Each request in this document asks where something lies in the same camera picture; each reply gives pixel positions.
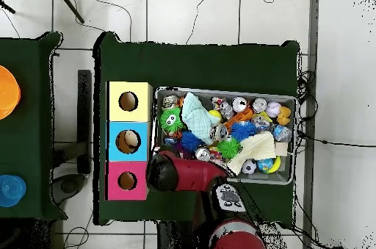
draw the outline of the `orange bowl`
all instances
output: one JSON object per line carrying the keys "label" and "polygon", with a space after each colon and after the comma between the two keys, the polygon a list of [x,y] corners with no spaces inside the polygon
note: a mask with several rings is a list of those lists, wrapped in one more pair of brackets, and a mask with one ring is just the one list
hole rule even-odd
{"label": "orange bowl", "polygon": [[20,98],[21,90],[15,77],[0,65],[0,120],[12,113]]}

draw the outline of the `stacked boxes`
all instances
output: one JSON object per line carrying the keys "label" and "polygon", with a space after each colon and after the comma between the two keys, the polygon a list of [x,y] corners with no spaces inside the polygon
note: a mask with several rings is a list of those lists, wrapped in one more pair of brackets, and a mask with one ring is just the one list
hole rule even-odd
{"label": "stacked boxes", "polygon": [[144,82],[109,82],[107,200],[144,201],[153,88]]}

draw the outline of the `green table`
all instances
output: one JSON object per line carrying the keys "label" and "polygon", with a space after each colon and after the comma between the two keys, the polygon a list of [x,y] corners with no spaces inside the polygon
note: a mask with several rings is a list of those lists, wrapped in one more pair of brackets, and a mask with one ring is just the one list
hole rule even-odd
{"label": "green table", "polygon": [[22,177],[25,196],[0,217],[66,218],[51,200],[53,133],[51,132],[51,53],[62,35],[45,33],[35,40],[0,39],[0,65],[17,80],[21,100],[12,114],[0,120],[0,174]]}
{"label": "green table", "polygon": [[[295,41],[284,46],[180,46],[121,43],[114,33],[102,33],[93,52],[94,95],[95,102],[99,101],[94,108],[95,222],[191,221],[198,199],[196,192],[150,191],[146,201],[104,200],[106,94],[101,87],[106,87],[107,81],[148,82],[154,89],[171,86],[296,96],[298,50]],[[287,228],[292,226],[294,182],[286,186],[245,186],[265,220],[280,221]]]}

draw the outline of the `round hole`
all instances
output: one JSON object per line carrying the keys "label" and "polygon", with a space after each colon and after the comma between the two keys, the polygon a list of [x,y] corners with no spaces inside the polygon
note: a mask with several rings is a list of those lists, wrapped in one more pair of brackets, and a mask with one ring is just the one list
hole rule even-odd
{"label": "round hole", "polygon": [[123,130],[116,137],[117,149],[125,154],[132,154],[141,145],[141,138],[135,130]]}
{"label": "round hole", "polygon": [[119,97],[119,107],[123,111],[131,112],[136,109],[137,106],[138,99],[133,92],[127,91],[126,93],[122,93]]}
{"label": "round hole", "polygon": [[133,173],[126,171],[119,176],[117,184],[119,184],[119,187],[123,190],[132,190],[137,185],[137,178]]}

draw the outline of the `orange toy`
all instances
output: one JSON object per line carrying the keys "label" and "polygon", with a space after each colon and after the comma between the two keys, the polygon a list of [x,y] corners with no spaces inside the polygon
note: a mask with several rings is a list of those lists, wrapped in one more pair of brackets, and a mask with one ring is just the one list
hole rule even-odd
{"label": "orange toy", "polygon": [[281,126],[285,126],[290,122],[289,116],[291,110],[288,107],[280,107],[280,113],[278,114],[277,121]]}
{"label": "orange toy", "polygon": [[236,114],[230,120],[225,122],[223,125],[225,125],[225,127],[228,130],[228,133],[230,134],[231,133],[231,126],[232,126],[233,123],[242,122],[244,120],[250,120],[252,118],[252,115],[253,115],[252,110],[249,107],[246,107],[243,112]]}
{"label": "orange toy", "polygon": [[6,118],[20,101],[21,90],[14,76],[0,66],[0,120]]}

